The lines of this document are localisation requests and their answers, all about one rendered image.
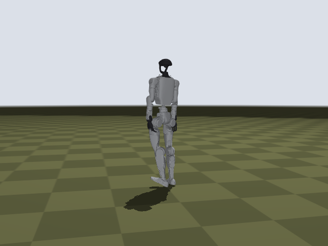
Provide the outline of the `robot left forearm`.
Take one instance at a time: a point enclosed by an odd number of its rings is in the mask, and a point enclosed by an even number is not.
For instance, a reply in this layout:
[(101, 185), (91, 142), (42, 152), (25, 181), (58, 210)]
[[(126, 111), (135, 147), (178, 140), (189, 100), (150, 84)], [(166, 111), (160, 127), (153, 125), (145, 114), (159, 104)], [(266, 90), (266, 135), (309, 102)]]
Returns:
[(152, 110), (153, 110), (153, 104), (151, 103), (151, 98), (147, 96), (146, 98), (147, 101), (147, 111), (146, 111), (146, 119), (149, 120), (149, 116), (152, 116)]

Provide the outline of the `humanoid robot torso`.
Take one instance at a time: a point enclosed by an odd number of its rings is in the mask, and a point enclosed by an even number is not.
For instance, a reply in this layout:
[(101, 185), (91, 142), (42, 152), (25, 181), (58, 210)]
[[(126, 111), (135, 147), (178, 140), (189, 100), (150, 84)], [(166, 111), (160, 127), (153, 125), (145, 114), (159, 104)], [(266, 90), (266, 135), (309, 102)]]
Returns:
[(156, 85), (154, 98), (156, 104), (162, 105), (162, 107), (158, 107), (159, 113), (157, 113), (157, 117), (162, 117), (162, 124), (165, 125), (171, 122), (171, 113), (168, 112), (168, 108), (165, 105), (171, 105), (174, 97), (175, 80), (172, 77), (162, 77), (162, 75), (157, 77), (159, 77), (159, 81)]

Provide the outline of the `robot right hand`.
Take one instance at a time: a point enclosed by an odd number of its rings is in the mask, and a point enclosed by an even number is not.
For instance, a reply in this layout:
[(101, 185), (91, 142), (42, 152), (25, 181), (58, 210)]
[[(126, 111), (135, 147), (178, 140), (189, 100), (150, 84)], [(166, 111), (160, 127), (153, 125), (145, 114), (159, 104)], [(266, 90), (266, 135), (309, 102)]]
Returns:
[[(176, 121), (176, 120), (177, 120), (177, 116), (175, 116), (175, 121)], [(174, 132), (174, 131), (177, 131), (177, 123), (175, 124), (174, 127), (172, 127), (172, 129), (174, 129), (173, 132)]]

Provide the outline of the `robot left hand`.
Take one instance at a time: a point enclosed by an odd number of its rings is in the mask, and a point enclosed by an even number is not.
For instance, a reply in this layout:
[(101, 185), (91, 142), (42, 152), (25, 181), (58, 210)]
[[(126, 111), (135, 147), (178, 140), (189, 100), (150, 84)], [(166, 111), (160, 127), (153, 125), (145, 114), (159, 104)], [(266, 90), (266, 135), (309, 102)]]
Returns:
[(153, 131), (153, 132), (157, 132), (153, 128), (153, 124), (151, 122), (152, 121), (152, 116), (151, 115), (149, 116), (149, 120), (147, 120), (147, 121), (148, 121), (148, 129), (151, 129), (151, 131)]

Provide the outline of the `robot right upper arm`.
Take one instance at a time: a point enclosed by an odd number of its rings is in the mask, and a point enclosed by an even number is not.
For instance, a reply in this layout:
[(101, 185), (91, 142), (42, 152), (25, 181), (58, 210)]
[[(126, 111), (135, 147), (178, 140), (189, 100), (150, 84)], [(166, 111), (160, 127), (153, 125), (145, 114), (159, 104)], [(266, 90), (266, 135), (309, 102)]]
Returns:
[(178, 101), (178, 87), (179, 81), (175, 79), (174, 97), (171, 103), (177, 103)]

